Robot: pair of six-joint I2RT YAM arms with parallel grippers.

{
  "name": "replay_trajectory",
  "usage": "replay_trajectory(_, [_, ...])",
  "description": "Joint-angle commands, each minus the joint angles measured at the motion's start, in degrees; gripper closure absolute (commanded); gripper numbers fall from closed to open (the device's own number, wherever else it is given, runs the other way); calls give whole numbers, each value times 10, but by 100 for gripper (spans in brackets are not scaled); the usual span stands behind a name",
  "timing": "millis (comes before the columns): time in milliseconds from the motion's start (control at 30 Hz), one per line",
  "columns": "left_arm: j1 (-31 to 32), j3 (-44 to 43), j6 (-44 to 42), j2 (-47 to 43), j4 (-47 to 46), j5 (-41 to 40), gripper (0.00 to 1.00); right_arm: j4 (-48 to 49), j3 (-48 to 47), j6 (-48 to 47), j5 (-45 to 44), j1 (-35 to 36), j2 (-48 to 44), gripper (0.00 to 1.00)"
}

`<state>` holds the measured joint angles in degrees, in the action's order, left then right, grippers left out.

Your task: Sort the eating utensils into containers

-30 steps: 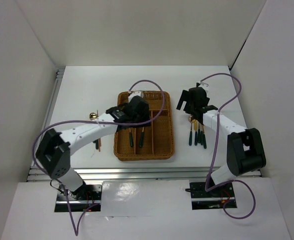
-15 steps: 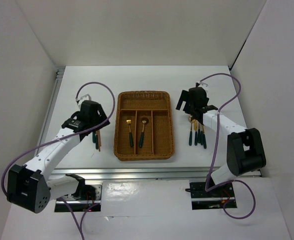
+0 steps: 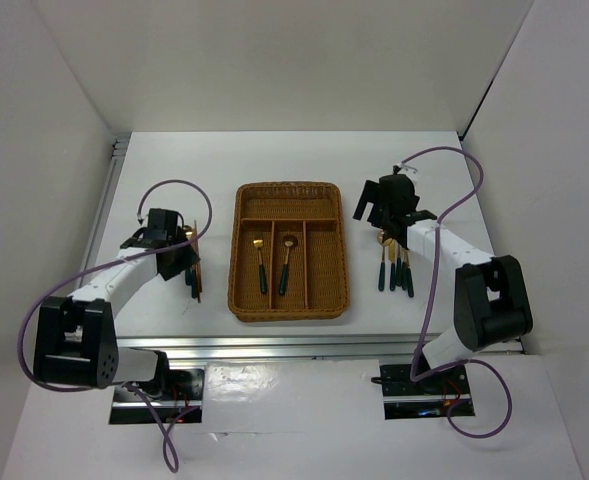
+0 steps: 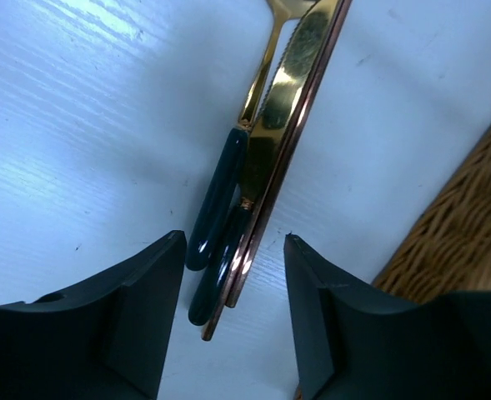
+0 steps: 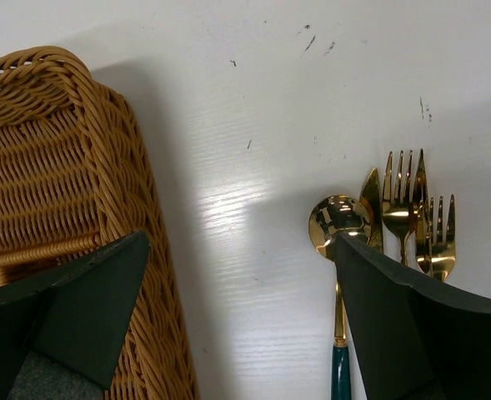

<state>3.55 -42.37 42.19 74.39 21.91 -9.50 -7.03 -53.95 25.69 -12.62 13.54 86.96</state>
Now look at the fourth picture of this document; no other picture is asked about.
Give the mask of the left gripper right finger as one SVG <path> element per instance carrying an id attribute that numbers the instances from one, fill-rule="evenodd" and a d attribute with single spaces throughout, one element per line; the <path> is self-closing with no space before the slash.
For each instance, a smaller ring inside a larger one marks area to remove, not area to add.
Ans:
<path id="1" fill-rule="evenodd" d="M 491 292 L 418 305 L 287 235 L 284 264 L 306 399 L 491 399 Z"/>

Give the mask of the gold knife green handle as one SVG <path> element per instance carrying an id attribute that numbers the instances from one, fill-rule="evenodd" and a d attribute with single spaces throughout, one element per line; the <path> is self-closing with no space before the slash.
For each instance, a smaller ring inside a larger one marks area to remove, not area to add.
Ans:
<path id="1" fill-rule="evenodd" d="M 244 240 L 304 112 L 304 96 L 341 22 L 340 1 L 272 1 L 274 25 L 263 63 L 230 131 L 189 239 L 186 266 L 203 277 L 188 310 L 203 326 L 214 315 L 229 275 L 243 263 Z"/>

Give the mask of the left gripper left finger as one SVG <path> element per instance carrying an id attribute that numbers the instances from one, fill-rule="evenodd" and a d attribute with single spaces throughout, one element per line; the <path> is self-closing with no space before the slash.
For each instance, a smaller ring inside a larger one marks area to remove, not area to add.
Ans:
<path id="1" fill-rule="evenodd" d="M 154 399 L 186 238 L 138 254 L 35 302 L 0 306 L 0 399 Z"/>

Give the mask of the small gold spoon green handle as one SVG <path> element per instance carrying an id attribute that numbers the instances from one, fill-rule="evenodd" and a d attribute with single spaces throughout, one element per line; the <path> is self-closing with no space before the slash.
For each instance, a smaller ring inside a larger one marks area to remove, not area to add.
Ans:
<path id="1" fill-rule="evenodd" d="M 233 200 L 239 174 L 247 150 L 248 132 L 253 125 L 265 88 L 269 69 L 283 25 L 302 18 L 314 5 L 313 1 L 268 1 L 273 25 L 263 57 L 258 65 L 237 122 L 227 140 L 215 167 L 208 190 L 188 240 L 185 266 L 191 271 L 201 271 L 213 255 L 218 237 L 223 231 L 228 208 Z"/>

